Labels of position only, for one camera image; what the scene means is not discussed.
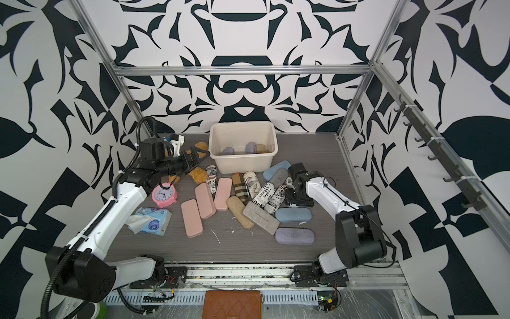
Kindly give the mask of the tan woven glasses case front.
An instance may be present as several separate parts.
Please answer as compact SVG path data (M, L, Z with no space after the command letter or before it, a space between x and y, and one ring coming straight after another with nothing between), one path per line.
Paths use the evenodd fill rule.
M264 144L257 144L256 145L256 153L257 154L265 154L268 152L267 147Z

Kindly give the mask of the tan woven glasses case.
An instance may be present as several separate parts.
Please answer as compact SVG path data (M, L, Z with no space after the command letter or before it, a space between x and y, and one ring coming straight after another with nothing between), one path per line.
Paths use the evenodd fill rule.
M243 211L245 209L245 205L238 197L232 196L228 198L227 206L244 229L251 229L254 226L254 223L244 216Z
M264 144L257 144L256 145L256 153L257 154L265 154L268 152L267 147Z

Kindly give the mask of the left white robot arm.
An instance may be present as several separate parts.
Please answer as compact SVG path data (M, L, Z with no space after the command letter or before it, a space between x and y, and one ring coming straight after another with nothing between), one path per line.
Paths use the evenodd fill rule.
M41 318L49 317L52 294L81 300L68 315L72 318L87 304L99 303L112 291L131 283L146 281L159 287L166 282L161 257L140 255L117 263L104 260L128 218L164 177L187 175L211 155L195 146L182 151L161 137L156 125L152 116L139 120L134 157L114 179L108 202L67 245L53 247L46 254L50 279L42 296Z

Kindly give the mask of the blue glasses case back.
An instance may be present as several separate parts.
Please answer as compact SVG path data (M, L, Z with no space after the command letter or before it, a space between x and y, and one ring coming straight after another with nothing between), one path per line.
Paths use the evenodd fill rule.
M291 163L288 160L283 160L281 162L278 162L278 163L274 164L273 166L271 166L270 168L268 168L267 170L264 171L263 178L267 182L269 182L274 177L274 175L276 174L276 172L278 170L285 169L286 171L288 171L290 166L291 166Z

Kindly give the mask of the map print glasses case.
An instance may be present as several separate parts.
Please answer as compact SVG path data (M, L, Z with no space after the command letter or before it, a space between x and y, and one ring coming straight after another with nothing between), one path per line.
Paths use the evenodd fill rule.
M262 188L256 173L253 171L247 171L244 173L243 177L250 197L255 198Z

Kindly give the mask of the pink glasses case middle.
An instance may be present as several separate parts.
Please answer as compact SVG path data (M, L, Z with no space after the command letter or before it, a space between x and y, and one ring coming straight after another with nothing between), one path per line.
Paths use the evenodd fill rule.
M195 197L201 219L208 219L216 213L215 201L206 183L195 188Z

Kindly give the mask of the plaid brown glasses case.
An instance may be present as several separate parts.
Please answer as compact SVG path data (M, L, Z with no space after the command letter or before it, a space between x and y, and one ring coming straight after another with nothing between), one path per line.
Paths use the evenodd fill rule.
M250 201L250 193L244 180L244 174L233 174L232 183L236 197L239 198L244 204L247 204Z

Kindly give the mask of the pink glasses case front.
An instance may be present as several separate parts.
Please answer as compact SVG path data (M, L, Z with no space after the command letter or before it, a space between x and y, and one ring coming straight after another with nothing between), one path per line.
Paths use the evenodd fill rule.
M203 224L199 208L195 199L183 202L181 205L185 232L188 238L194 238L203 233Z

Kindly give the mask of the orange plush teddy bear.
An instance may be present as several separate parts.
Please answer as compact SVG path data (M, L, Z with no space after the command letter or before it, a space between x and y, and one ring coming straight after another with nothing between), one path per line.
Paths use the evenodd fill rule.
M209 150L209 147L205 142L198 142L195 144L195 147L204 151ZM205 183L208 178L207 172L200 166L197 166L194 170L189 172L187 176L190 176L197 185ZM171 175L168 178L165 178L164 181L169 183L178 183L181 177L184 177L184 175Z

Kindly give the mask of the newspaper print case left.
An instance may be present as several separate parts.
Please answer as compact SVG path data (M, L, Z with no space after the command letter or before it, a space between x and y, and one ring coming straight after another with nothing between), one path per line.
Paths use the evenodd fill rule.
M217 183L217 167L211 164L205 169L207 174L206 183L209 186L212 195L216 194L216 183Z

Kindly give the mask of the grey woven rectangular case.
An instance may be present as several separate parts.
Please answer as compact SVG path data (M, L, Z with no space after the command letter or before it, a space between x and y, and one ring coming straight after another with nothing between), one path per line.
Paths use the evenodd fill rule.
M279 220L253 202L247 203L243 215L271 235L274 235L280 226Z

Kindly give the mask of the blue tissue pack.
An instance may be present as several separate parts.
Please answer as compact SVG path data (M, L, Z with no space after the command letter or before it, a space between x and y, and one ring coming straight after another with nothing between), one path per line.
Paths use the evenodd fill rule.
M134 233L164 236L172 213L167 209L141 207L127 218L125 224Z

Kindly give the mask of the green circuit board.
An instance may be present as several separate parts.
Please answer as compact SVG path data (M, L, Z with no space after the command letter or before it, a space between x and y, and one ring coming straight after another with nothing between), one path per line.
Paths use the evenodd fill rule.
M317 293L317 307L319 311L331 312L342 303L342 296L338 291L319 291Z

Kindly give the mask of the brown quilted leather wallet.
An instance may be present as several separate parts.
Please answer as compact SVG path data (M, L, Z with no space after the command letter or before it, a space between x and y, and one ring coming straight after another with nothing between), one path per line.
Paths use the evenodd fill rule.
M260 291L207 291L202 318L261 319Z

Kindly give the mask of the green tape roll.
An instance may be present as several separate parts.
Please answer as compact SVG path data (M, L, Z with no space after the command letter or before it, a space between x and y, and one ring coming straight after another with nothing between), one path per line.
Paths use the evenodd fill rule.
M77 315L76 319L105 319L108 307L106 303L89 303Z

